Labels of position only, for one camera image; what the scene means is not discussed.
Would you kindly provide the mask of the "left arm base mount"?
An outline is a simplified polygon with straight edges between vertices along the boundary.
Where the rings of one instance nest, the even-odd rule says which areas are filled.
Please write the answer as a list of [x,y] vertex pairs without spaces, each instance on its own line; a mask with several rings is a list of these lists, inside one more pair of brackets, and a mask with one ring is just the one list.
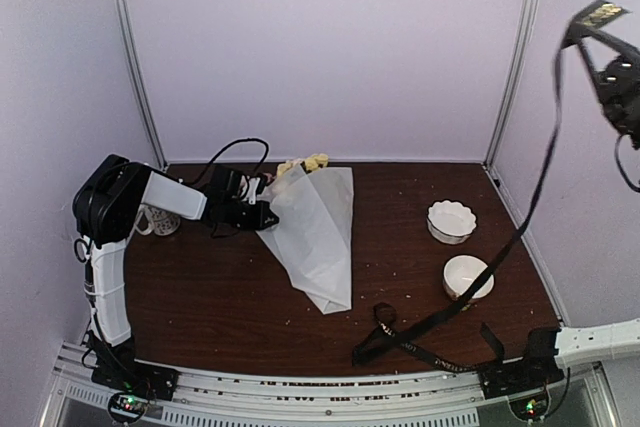
[[89,352],[96,356],[91,381],[112,390],[106,409],[117,424],[130,426],[157,401],[173,399],[176,369],[138,362],[127,349],[115,352],[100,342],[93,343]]

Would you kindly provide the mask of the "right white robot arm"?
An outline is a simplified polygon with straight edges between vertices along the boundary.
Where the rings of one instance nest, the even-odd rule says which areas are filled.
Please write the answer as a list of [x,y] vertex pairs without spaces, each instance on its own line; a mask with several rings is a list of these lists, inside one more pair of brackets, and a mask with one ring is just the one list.
[[[595,68],[583,40],[565,40],[560,49],[573,45],[578,48],[603,115],[618,133],[614,146],[616,167],[627,186],[638,192],[639,184],[631,181],[621,163],[619,147],[627,137],[634,149],[639,148],[639,49],[617,38],[602,38],[599,42],[616,53],[602,70]],[[536,328],[529,333],[524,358],[514,364],[512,377],[519,387],[530,389],[551,369],[638,354],[638,319],[595,327]]]

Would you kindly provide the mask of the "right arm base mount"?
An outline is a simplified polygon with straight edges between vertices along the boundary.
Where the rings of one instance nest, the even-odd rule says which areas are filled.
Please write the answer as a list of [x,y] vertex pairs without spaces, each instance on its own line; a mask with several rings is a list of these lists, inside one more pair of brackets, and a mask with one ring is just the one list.
[[506,363],[491,363],[478,371],[484,398],[507,401],[509,411],[527,425],[541,423],[553,412],[550,387],[569,381],[553,358],[524,356]]

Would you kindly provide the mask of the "white wrapping paper sheet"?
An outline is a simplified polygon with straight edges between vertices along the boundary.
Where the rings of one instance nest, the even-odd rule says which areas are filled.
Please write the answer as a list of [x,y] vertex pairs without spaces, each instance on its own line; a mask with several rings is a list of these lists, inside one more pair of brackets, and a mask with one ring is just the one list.
[[293,288],[323,315],[352,309],[354,178],[350,167],[295,166],[261,196],[279,217],[258,233]]

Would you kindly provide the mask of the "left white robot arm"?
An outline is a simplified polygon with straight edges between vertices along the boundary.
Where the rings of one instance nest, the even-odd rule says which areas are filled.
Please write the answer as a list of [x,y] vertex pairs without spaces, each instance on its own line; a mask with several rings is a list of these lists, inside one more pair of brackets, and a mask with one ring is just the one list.
[[279,217],[260,200],[267,176],[216,164],[205,184],[174,179],[146,164],[109,155],[77,192],[72,211],[79,238],[76,256],[85,265],[91,329],[111,347],[132,338],[126,312],[125,250],[144,207],[238,231],[274,227]]

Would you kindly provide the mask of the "large yellow flower bunch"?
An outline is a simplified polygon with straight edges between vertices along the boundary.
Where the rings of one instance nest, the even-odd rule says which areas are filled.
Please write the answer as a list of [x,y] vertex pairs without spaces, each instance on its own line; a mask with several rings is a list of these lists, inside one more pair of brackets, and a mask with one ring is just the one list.
[[324,153],[313,154],[306,158],[296,158],[280,163],[276,170],[276,176],[281,177],[296,166],[300,166],[306,173],[311,173],[327,167],[329,156]]

